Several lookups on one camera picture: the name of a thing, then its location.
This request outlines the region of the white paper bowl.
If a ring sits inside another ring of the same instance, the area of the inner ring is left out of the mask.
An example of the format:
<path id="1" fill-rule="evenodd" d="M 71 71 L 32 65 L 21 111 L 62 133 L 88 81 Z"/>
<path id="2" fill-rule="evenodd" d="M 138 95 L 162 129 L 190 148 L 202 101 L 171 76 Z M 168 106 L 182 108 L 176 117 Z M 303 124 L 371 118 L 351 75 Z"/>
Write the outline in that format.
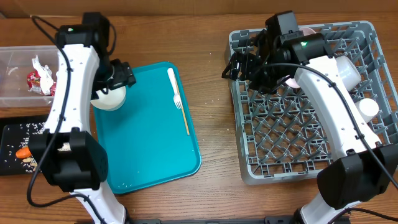
<path id="1" fill-rule="evenodd" d="M 117 88 L 115 90 L 109 90 L 105 95 L 102 91 L 98 90 L 97 100 L 91 100 L 91 104 L 100 110 L 114 111 L 122 107 L 126 100 L 126 87 Z"/>

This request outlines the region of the pink round plate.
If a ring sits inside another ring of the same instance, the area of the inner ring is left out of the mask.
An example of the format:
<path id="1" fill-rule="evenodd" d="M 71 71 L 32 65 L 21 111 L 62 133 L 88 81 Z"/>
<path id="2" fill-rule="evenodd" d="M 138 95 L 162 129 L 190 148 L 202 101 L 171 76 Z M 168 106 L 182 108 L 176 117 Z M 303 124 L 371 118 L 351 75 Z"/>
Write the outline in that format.
<path id="1" fill-rule="evenodd" d="M 309 28 L 309 27 L 300 27 L 299 30 L 301 30 L 304 34 L 304 36 L 306 35 L 311 35 L 311 34 L 315 34 L 316 32 Z M 285 82 L 286 85 L 288 85 L 291 88 L 299 88 L 300 86 L 297 84 L 297 82 L 295 81 L 294 78 L 290 78 Z"/>

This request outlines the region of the white tissue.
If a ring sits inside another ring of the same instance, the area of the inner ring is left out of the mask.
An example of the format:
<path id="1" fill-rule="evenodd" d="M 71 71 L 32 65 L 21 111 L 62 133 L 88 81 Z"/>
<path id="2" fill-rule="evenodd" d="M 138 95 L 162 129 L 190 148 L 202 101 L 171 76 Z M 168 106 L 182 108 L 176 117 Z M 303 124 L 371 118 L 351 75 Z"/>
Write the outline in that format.
<path id="1" fill-rule="evenodd" d="M 45 81 L 47 81 L 47 78 L 52 78 L 53 72 L 48 65 L 41 65 L 38 55 L 36 55 L 35 58 L 32 59 L 32 66 L 36 71 L 38 71 L 41 77 L 40 85 L 42 88 L 44 88 Z"/>

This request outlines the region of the wooden chopstick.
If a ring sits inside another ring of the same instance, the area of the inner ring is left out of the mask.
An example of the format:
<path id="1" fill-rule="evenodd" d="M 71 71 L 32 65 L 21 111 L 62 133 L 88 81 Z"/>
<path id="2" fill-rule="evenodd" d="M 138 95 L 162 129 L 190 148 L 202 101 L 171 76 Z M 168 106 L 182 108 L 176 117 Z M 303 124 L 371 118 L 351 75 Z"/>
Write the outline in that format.
<path id="1" fill-rule="evenodd" d="M 177 86 L 177 93 L 180 95 L 177 79 L 175 79 L 175 83 L 176 83 L 176 86 Z M 184 118 L 184 122 L 185 122 L 185 128 L 186 128 L 186 131 L 187 131 L 187 135 L 189 136 L 190 135 L 190 131 L 189 131 L 188 123 L 187 123 L 187 118 L 185 116 L 185 110 L 184 110 L 184 107 L 183 107 L 182 100 L 180 102 L 180 107 L 181 107 L 181 110 L 182 110 L 182 114 L 183 114 L 183 118 Z"/>

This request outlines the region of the red snack wrapper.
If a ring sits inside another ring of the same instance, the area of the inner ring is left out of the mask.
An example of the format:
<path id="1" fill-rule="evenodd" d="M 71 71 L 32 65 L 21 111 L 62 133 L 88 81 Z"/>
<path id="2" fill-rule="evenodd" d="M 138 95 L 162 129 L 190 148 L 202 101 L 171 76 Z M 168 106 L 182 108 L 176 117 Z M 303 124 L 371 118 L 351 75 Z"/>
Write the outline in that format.
<path id="1" fill-rule="evenodd" d="M 38 93 L 41 95 L 53 96 L 56 90 L 56 82 L 52 78 L 47 78 L 44 83 L 44 88 L 40 85 L 41 77 L 38 71 L 34 70 L 27 75 L 27 84 L 30 92 Z"/>

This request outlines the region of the grey melamine bowl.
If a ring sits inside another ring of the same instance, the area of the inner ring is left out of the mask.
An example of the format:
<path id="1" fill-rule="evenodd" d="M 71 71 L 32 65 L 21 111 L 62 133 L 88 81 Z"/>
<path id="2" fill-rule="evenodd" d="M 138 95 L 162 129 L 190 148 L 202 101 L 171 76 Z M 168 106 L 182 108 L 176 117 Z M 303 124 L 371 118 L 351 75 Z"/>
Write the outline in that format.
<path id="1" fill-rule="evenodd" d="M 348 91 L 361 82 L 361 75 L 347 56 L 335 58 L 340 78 Z"/>

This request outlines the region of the white paper cup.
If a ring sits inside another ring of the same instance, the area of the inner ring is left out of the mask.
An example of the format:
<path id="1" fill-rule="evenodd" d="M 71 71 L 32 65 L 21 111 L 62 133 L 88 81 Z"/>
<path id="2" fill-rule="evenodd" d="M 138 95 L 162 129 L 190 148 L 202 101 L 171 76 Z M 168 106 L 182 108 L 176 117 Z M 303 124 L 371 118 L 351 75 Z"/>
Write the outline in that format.
<path id="1" fill-rule="evenodd" d="M 366 123 L 370 122 L 379 113 L 379 105 L 373 99 L 364 98 L 357 101 L 355 105 Z"/>

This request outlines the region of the orange carrot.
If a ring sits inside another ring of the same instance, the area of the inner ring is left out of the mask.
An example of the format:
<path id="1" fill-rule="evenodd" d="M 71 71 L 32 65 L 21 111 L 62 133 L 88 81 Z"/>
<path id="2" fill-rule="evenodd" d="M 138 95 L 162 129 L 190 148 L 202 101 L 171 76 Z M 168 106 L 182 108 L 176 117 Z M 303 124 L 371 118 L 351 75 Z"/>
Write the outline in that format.
<path id="1" fill-rule="evenodd" d="M 29 150 L 28 146 L 24 146 L 22 148 L 20 148 L 17 152 L 16 152 L 16 157 L 18 159 L 25 159 L 28 158 L 32 155 L 32 153 Z"/>

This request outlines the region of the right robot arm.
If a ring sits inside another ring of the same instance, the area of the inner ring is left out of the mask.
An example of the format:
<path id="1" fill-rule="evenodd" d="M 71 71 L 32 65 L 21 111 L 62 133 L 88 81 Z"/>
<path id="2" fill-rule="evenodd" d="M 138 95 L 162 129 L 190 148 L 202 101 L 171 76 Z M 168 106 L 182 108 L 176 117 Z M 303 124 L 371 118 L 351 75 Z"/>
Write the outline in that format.
<path id="1" fill-rule="evenodd" d="M 354 63 L 323 34 L 233 32 L 229 62 L 243 181 L 316 179 L 318 193 L 286 223 L 345 223 L 383 194 L 397 169 L 397 142 Z"/>

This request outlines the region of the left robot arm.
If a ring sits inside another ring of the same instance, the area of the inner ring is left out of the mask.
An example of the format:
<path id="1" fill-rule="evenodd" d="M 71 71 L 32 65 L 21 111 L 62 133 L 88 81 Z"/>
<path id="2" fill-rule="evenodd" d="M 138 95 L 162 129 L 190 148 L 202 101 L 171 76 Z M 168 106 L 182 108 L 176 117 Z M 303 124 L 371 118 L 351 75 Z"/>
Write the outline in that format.
<path id="1" fill-rule="evenodd" d="M 57 83 L 44 130 L 29 139 L 35 171 L 66 199 L 77 198 L 95 223 L 131 223 L 107 183 L 108 155 L 90 131 L 91 101 L 136 82 L 127 62 L 110 59 L 116 30 L 101 13 L 86 12 L 81 24 L 60 26 L 50 39 Z"/>

